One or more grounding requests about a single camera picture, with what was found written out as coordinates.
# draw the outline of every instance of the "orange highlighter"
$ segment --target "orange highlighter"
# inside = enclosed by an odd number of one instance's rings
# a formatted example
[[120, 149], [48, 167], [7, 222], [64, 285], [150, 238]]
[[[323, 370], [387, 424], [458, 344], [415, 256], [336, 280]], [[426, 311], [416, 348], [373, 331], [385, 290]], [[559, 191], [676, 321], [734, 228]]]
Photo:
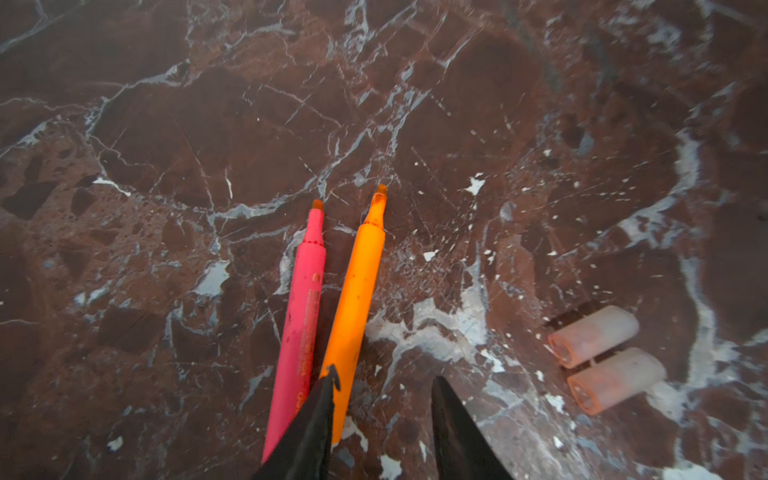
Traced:
[[333, 390], [333, 438], [335, 445], [341, 440], [344, 418], [349, 407], [349, 396], [355, 380], [357, 359], [360, 356], [362, 336], [366, 331], [368, 310], [371, 307], [373, 287], [379, 272], [379, 261], [384, 250], [384, 207], [386, 187], [379, 185], [373, 194], [366, 221], [357, 229], [355, 246], [346, 269], [336, 318], [333, 319], [331, 337], [320, 378], [327, 376], [328, 368], [335, 366], [341, 381], [341, 390]]

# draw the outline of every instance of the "marble surface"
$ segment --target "marble surface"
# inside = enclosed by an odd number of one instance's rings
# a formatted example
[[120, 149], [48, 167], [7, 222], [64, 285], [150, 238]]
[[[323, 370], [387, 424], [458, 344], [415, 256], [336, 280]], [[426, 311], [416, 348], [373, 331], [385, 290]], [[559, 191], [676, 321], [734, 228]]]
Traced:
[[[438, 374], [516, 478], [768, 478], [764, 2], [0, 12], [0, 477], [255, 472], [306, 213], [317, 371], [384, 183], [333, 478], [436, 478]], [[669, 375], [588, 418], [545, 338], [604, 304]]]

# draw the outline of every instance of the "highlighter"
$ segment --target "highlighter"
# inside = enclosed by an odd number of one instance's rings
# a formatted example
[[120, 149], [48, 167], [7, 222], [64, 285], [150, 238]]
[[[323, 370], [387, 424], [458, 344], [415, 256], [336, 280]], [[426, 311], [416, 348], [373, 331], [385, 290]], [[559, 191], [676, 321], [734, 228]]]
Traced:
[[334, 445], [341, 439], [341, 431], [344, 428], [362, 336], [366, 331], [368, 310], [371, 307], [373, 287], [376, 285], [376, 274], [379, 272], [379, 261], [384, 250], [384, 207], [386, 187], [379, 185], [379, 189], [373, 194], [366, 221], [357, 229], [355, 246], [349, 258], [344, 287], [323, 359], [323, 369], [320, 371], [322, 378], [329, 374], [330, 366], [335, 366], [341, 382], [341, 390], [333, 391]]
[[283, 345], [280, 347], [280, 358], [277, 361], [262, 462], [269, 458], [310, 391], [317, 314], [325, 265], [323, 202], [315, 200], [310, 210], [304, 240], [296, 250], [286, 323], [283, 327]]

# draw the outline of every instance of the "floor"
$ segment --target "floor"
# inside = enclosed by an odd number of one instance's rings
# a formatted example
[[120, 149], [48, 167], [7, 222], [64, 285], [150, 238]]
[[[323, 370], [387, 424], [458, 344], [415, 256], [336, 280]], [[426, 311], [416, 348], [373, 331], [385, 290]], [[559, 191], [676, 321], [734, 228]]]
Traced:
[[[255, 472], [307, 211], [317, 371], [384, 183], [332, 478], [437, 478], [438, 374], [518, 479], [768, 478], [764, 2], [8, 0], [0, 25], [0, 477]], [[604, 304], [668, 377], [587, 417], [545, 340]]]

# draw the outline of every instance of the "pink highlighter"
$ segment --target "pink highlighter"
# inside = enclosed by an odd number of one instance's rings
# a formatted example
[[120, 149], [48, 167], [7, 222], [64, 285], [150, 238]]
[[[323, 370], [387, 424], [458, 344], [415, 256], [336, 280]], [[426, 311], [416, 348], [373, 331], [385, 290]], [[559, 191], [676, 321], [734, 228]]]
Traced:
[[296, 251], [262, 463], [270, 457], [310, 391], [317, 313], [325, 265], [323, 202], [315, 200], [304, 240]]

